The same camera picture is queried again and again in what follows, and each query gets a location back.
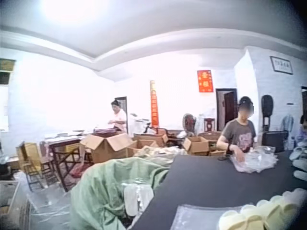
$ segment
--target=white shirt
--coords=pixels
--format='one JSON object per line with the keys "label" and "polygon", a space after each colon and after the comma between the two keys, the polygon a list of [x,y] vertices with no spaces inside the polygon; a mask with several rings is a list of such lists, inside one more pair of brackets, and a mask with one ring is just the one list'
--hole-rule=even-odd
{"label": "white shirt", "polygon": [[[120,111],[117,114],[114,114],[114,117],[112,120],[116,121],[126,121],[127,122],[127,115],[123,109],[120,109]],[[115,127],[118,127],[123,132],[127,132],[127,123],[121,125],[118,123],[114,123]]]}

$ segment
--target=hair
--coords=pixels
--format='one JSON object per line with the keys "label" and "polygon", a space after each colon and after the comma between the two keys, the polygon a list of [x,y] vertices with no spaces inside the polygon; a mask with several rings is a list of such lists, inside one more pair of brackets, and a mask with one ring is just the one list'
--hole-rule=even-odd
{"label": "hair", "polygon": [[247,96],[241,97],[241,99],[239,101],[239,105],[241,105],[243,103],[253,104],[251,99],[249,97],[247,97]]}
{"label": "hair", "polygon": [[116,106],[120,107],[120,103],[116,99],[111,102],[111,105],[116,105]]}

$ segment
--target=doorway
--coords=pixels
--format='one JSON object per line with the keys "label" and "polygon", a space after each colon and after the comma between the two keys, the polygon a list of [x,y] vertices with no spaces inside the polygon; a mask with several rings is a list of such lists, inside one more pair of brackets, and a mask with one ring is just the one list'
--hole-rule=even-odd
{"label": "doorway", "polygon": [[120,107],[125,111],[126,113],[126,119],[127,119],[127,133],[128,133],[128,110],[127,110],[127,97],[116,97],[115,100],[117,100],[120,104]]}
{"label": "doorway", "polygon": [[217,108],[217,131],[222,131],[228,121],[237,117],[236,89],[215,89]]}
{"label": "doorway", "polygon": [[303,97],[303,114],[307,117],[307,87],[302,86],[302,97]]}

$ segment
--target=white slipper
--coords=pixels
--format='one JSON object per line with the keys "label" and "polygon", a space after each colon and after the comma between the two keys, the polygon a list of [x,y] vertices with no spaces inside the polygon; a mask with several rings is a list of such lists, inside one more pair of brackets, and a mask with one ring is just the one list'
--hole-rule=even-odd
{"label": "white slipper", "polygon": [[281,195],[275,195],[270,199],[271,202],[280,205],[282,209],[282,218],[283,221],[288,225],[290,224],[296,214],[299,211],[298,205],[294,204],[288,199],[285,199],[285,197]]}
{"label": "white slipper", "polygon": [[131,217],[138,214],[138,189],[137,184],[128,184],[124,189],[125,209]]}
{"label": "white slipper", "polygon": [[299,158],[303,151],[304,149],[302,147],[296,147],[290,154],[289,159],[294,161],[295,159]]}
{"label": "white slipper", "polygon": [[296,177],[297,179],[307,181],[307,173],[306,172],[296,170],[296,171],[294,171],[293,176]]}
{"label": "white slipper", "polygon": [[234,210],[225,212],[219,220],[219,230],[245,230],[246,227],[246,217]]}
{"label": "white slipper", "polygon": [[301,169],[307,172],[307,161],[306,160],[294,160],[292,164],[294,167],[297,167],[298,169]]}
{"label": "white slipper", "polygon": [[139,194],[140,194],[140,206],[141,210],[145,211],[147,206],[149,205],[149,202],[154,197],[154,191],[148,184],[140,184],[139,185]]}
{"label": "white slipper", "polygon": [[306,141],[306,140],[303,140],[303,141],[301,141],[301,142],[298,142],[297,146],[306,148],[306,147],[307,147],[307,141]]}
{"label": "white slipper", "polygon": [[282,209],[280,205],[267,200],[257,203],[257,208],[264,218],[264,226],[267,230],[283,230],[285,223],[281,217]]}
{"label": "white slipper", "polygon": [[286,202],[296,204],[301,207],[307,198],[307,191],[302,188],[296,188],[293,192],[286,191],[283,193]]}
{"label": "white slipper", "polygon": [[263,230],[264,220],[258,208],[254,205],[244,205],[240,213],[246,217],[248,226],[246,230]]}

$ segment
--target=green sack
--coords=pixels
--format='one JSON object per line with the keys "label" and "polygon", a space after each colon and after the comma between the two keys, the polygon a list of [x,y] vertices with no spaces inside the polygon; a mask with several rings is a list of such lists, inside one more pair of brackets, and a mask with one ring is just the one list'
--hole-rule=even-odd
{"label": "green sack", "polygon": [[88,168],[71,191],[73,230],[125,230],[124,185],[142,181],[155,189],[168,168],[132,157],[110,160]]}

